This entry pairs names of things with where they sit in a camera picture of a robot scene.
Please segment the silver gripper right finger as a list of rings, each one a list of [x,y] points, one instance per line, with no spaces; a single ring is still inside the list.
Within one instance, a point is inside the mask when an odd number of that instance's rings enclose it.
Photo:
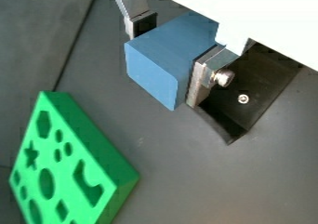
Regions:
[[[228,87],[236,73],[228,66],[240,56],[225,46],[213,45],[212,48],[194,59],[193,74],[190,76],[186,104],[194,108],[208,98],[216,85]]]

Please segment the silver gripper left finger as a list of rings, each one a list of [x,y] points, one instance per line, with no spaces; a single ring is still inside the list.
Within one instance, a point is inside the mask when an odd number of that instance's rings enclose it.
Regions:
[[[115,0],[123,15],[126,33],[131,39],[157,27],[158,13],[150,10],[147,0]]]

